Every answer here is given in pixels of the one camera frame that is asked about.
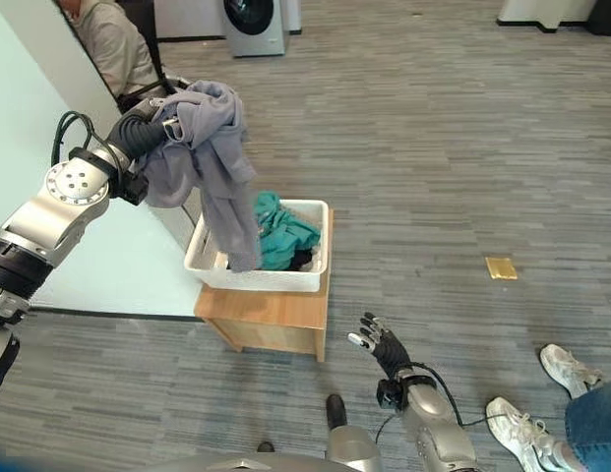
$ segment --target plastic basket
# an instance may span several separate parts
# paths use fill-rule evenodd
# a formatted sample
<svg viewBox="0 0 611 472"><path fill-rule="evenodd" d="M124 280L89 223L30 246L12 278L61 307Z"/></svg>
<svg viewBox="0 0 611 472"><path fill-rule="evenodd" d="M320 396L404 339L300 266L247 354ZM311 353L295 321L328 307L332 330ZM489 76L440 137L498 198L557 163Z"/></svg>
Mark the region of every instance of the plastic basket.
<svg viewBox="0 0 611 472"><path fill-rule="evenodd" d="M185 256L185 268L212 288L268 292L318 292L329 259L329 206L320 200L281 200L284 208L312 223L321 231L321 241L312 251L309 271L227 269L228 257L217 249L213 234L201 217Z"/></svg>

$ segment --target teal cloth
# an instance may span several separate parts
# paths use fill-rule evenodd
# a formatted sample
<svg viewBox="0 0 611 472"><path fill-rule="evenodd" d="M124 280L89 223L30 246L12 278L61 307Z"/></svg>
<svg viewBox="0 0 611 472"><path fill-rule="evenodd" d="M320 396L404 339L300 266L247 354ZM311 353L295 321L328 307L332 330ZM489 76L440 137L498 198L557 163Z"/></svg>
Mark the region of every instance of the teal cloth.
<svg viewBox="0 0 611 472"><path fill-rule="evenodd" d="M294 252L308 250L321 240L321 232L282 208L276 192L260 192L255 203L263 270L286 270Z"/></svg>

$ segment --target gray sweatshirt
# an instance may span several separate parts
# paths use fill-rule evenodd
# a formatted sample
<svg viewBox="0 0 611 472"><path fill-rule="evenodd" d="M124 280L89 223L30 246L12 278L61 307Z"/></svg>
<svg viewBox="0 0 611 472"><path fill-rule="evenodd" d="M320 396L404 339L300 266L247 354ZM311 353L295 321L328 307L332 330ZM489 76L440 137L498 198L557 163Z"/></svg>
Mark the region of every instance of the gray sweatshirt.
<svg viewBox="0 0 611 472"><path fill-rule="evenodd" d="M203 216L235 271L261 262L257 221L247 184L256 175L244 155L244 107L237 93L217 82L198 81L158 99L154 121L177 116L174 136L138 163L150 185L146 202L178 207L200 187Z"/></svg>
<svg viewBox="0 0 611 472"><path fill-rule="evenodd" d="M115 96L158 80L146 41L114 0L82 0L73 23Z"/></svg>

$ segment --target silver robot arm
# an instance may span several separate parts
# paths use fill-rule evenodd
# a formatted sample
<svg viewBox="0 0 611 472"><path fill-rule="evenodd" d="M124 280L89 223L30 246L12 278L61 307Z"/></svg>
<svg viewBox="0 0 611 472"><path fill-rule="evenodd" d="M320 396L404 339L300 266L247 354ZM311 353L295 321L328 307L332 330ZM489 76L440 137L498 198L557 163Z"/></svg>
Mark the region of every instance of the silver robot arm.
<svg viewBox="0 0 611 472"><path fill-rule="evenodd" d="M95 150L75 147L70 160L53 165L38 194L1 226L0 385L20 347L7 325L23 318L30 297L80 242L89 223L106 212L111 198L138 205L145 197L147 181L128 169L164 139L164 126L171 124L149 123L154 112L142 102L105 141L99 139Z"/></svg>
<svg viewBox="0 0 611 472"><path fill-rule="evenodd" d="M360 332L351 333L349 340L368 350L388 376L378 385L378 401L399 411L425 470L478 471L473 444L434 379L416 373L416 363L382 319L366 313L361 322Z"/></svg>

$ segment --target beige shirt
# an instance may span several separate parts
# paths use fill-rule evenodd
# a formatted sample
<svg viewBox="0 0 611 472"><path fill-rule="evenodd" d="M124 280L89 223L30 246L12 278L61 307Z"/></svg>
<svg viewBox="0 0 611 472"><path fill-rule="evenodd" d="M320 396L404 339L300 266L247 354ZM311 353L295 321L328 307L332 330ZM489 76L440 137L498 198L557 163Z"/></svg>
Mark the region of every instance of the beige shirt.
<svg viewBox="0 0 611 472"><path fill-rule="evenodd" d="M83 0L74 26L115 96L158 80L146 41L114 0Z"/></svg>

